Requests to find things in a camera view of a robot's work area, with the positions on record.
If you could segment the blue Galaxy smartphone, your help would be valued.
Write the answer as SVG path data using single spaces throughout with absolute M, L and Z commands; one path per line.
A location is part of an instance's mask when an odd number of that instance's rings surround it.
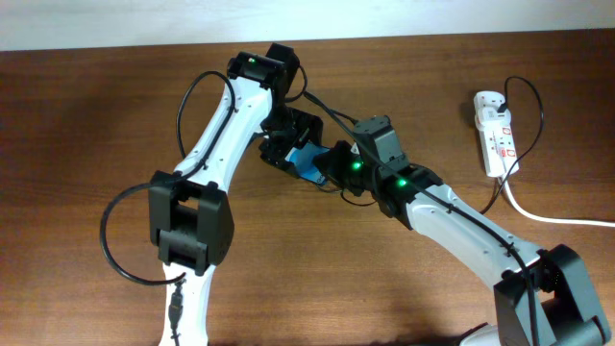
M 327 182 L 327 179 L 315 166 L 313 160 L 316 156 L 325 154 L 329 151 L 330 149 L 328 147 L 307 142 L 301 149 L 292 148 L 286 155 L 285 159 L 294 165 L 295 170 L 301 179 L 317 185 L 324 185 Z

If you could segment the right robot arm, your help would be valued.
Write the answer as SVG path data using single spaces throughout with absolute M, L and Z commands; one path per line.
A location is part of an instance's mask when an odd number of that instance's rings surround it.
M 560 244 L 546 250 L 464 203 L 431 170 L 412 163 L 386 116 L 360 121 L 351 142 L 313 160 L 333 184 L 372 194 L 381 211 L 428 237 L 492 291 L 497 322 L 463 345 L 605 345 L 613 333 L 581 257 Z

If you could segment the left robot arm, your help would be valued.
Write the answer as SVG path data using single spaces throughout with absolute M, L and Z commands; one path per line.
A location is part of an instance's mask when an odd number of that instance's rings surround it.
M 229 189 L 250 143 L 263 139 L 261 159 L 316 185 L 313 164 L 324 153 L 322 120 L 286 102 L 300 60 L 274 43 L 263 56 L 241 52 L 229 61 L 225 89 L 205 131 L 176 166 L 187 179 L 163 185 L 157 172 L 148 192 L 150 238 L 159 250 L 166 287 L 163 345 L 206 345 L 209 289 L 234 237 Z

